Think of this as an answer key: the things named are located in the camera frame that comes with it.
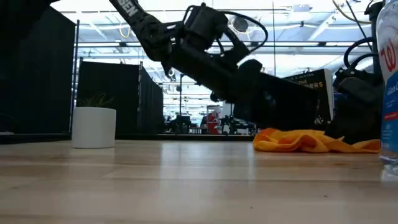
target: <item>white plant pot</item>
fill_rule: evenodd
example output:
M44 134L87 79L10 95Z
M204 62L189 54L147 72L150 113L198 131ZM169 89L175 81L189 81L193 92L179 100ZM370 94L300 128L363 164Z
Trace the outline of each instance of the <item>white plant pot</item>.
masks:
M72 147L99 149L114 147L116 110L76 107L73 112Z

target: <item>black equipment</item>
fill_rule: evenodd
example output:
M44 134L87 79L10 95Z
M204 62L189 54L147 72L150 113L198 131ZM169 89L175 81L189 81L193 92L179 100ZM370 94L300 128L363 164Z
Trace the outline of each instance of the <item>black equipment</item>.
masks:
M382 9L382 2L376 2L367 8L372 22L372 37L365 37L355 42L344 54L347 69L336 72L333 84L335 90L343 94L335 104L335 118L325 134L333 137L345 137L344 142L353 144L381 137L382 101L384 96L384 80L382 77L379 56L377 53L376 22ZM360 44L372 42L372 53L358 57L353 63L348 60L349 53ZM373 58L373 73L356 69L364 58Z
M189 134L192 125L190 116L177 115L175 120L170 122L172 132L175 134Z
M8 0L5 9L7 4L16 1L22 1L22 4L13 9L13 12L18 12L13 15L30 12L30 20L18 18L30 23L39 17L42 6L48 6L54 0L39 0L34 4L30 0ZM256 23L267 37L266 28L258 21L235 12L217 11L203 3L190 6L182 21L161 23L146 13L137 0L109 1L131 26L147 56L162 63L167 76L169 70L175 68L193 78L213 91L214 100L234 103L236 118L279 129L308 129L313 126L318 105L315 90L262 73L262 64L257 60L248 60L237 66L245 56L264 45L267 38L249 50L229 29L225 14ZM18 23L15 19L6 22ZM14 25L7 24L6 31ZM229 50L224 51L221 45L223 35L233 43ZM219 55L205 52L214 41L220 44Z
M256 127L253 123L247 122L239 122L239 120L235 119L233 115L225 115L224 118L221 118L221 133L222 134L239 134L238 129L248 129L250 133L256 132ZM229 126L229 132L224 131L224 126Z

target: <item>desk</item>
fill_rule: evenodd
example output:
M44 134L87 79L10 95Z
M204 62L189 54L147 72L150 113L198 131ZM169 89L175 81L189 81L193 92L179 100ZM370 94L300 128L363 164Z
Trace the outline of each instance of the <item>desk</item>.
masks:
M0 223L395 223L377 155L257 153L248 142L0 145Z
M207 130L207 128L202 127L191 127L191 130L194 134L201 134L202 130Z

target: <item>black curtain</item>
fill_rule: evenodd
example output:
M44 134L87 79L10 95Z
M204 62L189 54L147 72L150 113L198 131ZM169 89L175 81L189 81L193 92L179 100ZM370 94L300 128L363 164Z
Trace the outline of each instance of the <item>black curtain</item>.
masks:
M79 68L78 99L100 93L114 100L106 105L116 110L116 134L137 132L139 66L82 62Z
M144 134L161 133L163 129L163 91L141 68L140 130Z
M7 43L2 47L2 53L12 52L55 1L57 0L1 0L0 40Z
M75 24L48 7L27 37L1 56L0 120L12 117L11 131L69 130L74 38Z

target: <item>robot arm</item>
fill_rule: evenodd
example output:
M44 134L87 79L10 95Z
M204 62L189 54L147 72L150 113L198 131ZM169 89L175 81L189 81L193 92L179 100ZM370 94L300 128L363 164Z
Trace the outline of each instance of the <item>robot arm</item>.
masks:
M157 62L167 60L172 49L171 37L175 35L168 29L172 24L163 24L146 13L137 0L109 1L131 26L148 57Z

